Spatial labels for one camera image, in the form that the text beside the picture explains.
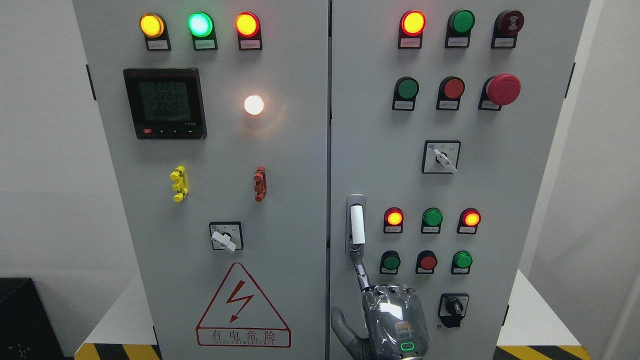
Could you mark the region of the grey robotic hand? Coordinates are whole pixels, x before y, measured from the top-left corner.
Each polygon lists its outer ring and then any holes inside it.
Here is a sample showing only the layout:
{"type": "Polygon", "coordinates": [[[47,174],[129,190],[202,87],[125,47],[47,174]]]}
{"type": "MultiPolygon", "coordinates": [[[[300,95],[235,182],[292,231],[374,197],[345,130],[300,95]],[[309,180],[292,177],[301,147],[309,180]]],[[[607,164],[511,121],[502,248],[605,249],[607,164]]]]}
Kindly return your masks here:
{"type": "Polygon", "coordinates": [[[334,334],[354,360],[423,360],[429,337],[418,293],[405,285],[372,285],[361,248],[352,244],[349,256],[358,278],[368,337],[359,337],[337,307],[330,310],[334,334]]]}

